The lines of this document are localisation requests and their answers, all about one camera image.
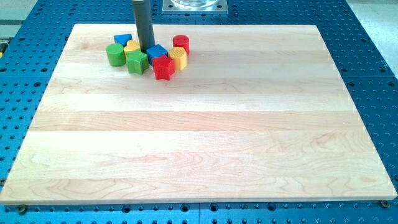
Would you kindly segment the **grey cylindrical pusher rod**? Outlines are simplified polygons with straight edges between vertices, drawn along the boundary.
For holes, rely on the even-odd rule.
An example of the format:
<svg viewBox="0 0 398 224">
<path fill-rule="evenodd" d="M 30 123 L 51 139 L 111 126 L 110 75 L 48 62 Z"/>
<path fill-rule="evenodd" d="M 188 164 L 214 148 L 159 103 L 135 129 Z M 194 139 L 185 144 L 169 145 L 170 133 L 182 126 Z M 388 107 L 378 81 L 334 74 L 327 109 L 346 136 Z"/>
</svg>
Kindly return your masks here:
<svg viewBox="0 0 398 224">
<path fill-rule="evenodd" d="M 132 0 L 140 48 L 143 52 L 155 45 L 149 0 Z"/>
</svg>

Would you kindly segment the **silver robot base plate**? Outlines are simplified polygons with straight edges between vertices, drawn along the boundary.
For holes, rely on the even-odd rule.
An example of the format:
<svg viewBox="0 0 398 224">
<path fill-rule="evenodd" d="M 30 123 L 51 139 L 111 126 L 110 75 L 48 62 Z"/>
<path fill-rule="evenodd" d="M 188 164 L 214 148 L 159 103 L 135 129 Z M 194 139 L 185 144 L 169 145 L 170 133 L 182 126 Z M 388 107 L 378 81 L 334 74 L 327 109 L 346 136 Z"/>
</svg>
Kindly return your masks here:
<svg viewBox="0 0 398 224">
<path fill-rule="evenodd" d="M 227 14 L 227 0 L 163 0 L 163 14 Z"/>
</svg>

